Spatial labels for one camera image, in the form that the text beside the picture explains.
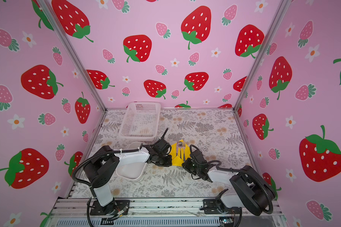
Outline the silver fork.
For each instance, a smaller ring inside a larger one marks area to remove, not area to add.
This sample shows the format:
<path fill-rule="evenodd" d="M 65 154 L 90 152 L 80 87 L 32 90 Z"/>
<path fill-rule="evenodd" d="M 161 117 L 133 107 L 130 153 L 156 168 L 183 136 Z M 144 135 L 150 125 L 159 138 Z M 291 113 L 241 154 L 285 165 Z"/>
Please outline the silver fork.
<path fill-rule="evenodd" d="M 182 150 L 183 150 L 183 161 L 186 161 L 185 148 L 183 148 Z"/>

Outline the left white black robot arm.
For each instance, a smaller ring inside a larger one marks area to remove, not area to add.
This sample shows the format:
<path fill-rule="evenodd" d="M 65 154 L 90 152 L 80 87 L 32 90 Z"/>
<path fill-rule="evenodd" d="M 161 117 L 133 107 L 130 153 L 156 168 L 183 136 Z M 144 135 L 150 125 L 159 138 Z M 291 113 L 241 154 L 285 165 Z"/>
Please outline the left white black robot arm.
<path fill-rule="evenodd" d="M 169 167 L 172 165 L 170 151 L 171 145 L 165 139 L 159 139 L 154 144 L 141 143 L 134 149 L 113 150 L 109 146 L 103 146 L 83 163 L 89 188 L 96 199 L 95 206 L 105 214 L 116 209 L 117 204 L 109 182 L 117 169 L 124 167 L 138 174 L 141 171 L 137 170 L 137 164 L 153 163 L 156 166 Z"/>

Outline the white plastic tray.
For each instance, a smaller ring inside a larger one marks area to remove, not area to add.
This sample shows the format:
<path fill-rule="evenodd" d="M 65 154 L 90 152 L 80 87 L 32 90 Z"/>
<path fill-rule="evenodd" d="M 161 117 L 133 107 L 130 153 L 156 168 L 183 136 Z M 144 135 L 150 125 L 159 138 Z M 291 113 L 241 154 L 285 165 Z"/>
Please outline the white plastic tray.
<path fill-rule="evenodd" d="M 124 152 L 115 154 L 119 158 L 116 174 L 129 181 L 138 181 L 146 168 L 150 155 L 145 147 L 140 150 L 140 142 L 131 143 L 125 150 L 135 150 L 135 152 Z"/>

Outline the yellow paper napkin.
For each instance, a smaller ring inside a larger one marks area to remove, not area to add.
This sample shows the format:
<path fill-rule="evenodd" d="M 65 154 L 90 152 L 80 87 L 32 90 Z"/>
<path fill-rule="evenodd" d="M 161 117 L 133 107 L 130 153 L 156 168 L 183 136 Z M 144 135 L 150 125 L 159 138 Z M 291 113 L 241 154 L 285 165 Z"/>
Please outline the yellow paper napkin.
<path fill-rule="evenodd" d="M 171 146 L 170 155 L 172 157 L 173 166 L 182 166 L 182 164 L 190 158 L 190 148 L 184 140 L 180 140 Z"/>

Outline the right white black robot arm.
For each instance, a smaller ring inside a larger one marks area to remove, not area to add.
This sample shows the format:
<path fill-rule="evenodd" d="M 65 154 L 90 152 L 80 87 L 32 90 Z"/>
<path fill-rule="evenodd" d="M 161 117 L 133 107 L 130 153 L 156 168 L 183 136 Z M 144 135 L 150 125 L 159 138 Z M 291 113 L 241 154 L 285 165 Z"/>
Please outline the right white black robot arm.
<path fill-rule="evenodd" d="M 231 186 L 235 193 L 224 189 L 206 209 L 218 213 L 229 213 L 232 208 L 246 208 L 251 214 L 272 214 L 272 201 L 275 193 L 272 187 L 253 167 L 245 165 L 241 169 L 221 167 L 219 160 L 206 161 L 202 152 L 194 145 L 190 146 L 190 157 L 182 164 L 194 180 L 211 183 L 223 183 Z"/>

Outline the silver spoon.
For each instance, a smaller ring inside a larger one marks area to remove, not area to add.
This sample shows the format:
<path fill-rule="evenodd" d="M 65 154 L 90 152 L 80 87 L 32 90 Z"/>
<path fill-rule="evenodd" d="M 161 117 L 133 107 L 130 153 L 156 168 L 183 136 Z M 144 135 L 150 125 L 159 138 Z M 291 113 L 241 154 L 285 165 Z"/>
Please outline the silver spoon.
<path fill-rule="evenodd" d="M 178 146 L 179 146 L 179 155 L 180 155 L 180 158 L 183 160 L 183 142 L 178 142 Z"/>

